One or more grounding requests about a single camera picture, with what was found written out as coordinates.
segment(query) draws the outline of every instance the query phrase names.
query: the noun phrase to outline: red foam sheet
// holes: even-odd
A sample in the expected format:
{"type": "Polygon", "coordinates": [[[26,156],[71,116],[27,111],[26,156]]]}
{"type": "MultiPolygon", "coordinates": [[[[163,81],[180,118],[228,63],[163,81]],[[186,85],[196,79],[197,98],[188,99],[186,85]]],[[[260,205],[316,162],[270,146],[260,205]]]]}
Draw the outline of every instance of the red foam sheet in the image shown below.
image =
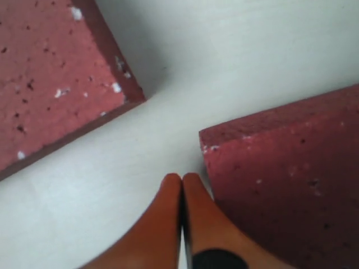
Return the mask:
{"type": "Polygon", "coordinates": [[[216,203],[298,268],[359,268],[359,85],[200,132],[216,203]]]}
{"type": "Polygon", "coordinates": [[[0,1],[0,179],[144,101],[94,0],[0,1]]]}

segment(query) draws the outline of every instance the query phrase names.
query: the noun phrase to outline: white table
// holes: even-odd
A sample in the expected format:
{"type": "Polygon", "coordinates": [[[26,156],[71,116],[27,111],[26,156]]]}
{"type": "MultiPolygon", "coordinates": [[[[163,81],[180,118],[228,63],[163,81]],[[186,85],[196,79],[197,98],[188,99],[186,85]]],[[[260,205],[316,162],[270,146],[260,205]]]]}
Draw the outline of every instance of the white table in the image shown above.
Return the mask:
{"type": "Polygon", "coordinates": [[[83,264],[204,173],[199,130],[359,82],[358,0],[98,2],[149,101],[0,182],[0,268],[83,264]]]}

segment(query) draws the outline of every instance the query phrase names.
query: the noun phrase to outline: speckled red surface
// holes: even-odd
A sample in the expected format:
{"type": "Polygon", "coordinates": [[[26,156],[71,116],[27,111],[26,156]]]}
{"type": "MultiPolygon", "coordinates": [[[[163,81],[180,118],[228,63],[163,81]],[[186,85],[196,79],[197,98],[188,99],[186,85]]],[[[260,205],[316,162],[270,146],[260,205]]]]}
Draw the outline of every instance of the speckled red surface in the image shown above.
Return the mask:
{"type": "Polygon", "coordinates": [[[93,0],[0,1],[0,179],[144,100],[93,0]]]}
{"type": "Polygon", "coordinates": [[[298,268],[359,268],[359,85],[200,132],[220,208],[298,268]]]}

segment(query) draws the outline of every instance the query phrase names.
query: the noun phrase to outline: white surface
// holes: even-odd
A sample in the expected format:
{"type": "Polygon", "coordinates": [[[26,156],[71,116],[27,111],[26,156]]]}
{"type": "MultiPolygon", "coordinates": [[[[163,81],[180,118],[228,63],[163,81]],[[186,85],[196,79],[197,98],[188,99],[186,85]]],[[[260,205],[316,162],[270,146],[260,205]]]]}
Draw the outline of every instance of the white surface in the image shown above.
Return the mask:
{"type": "Polygon", "coordinates": [[[83,264],[203,173],[199,130],[359,82],[358,0],[99,2],[150,99],[0,182],[0,268],[83,264]]]}

